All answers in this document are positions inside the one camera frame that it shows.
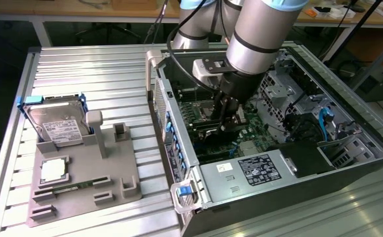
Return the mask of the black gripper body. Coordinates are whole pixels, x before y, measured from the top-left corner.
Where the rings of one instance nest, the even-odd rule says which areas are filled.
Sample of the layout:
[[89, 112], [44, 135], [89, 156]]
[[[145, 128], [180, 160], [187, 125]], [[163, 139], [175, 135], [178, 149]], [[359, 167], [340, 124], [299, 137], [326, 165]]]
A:
[[242, 72], [227, 72], [222, 75], [220, 91], [234, 99], [244, 104], [247, 100], [254, 96], [264, 73], [248, 75]]

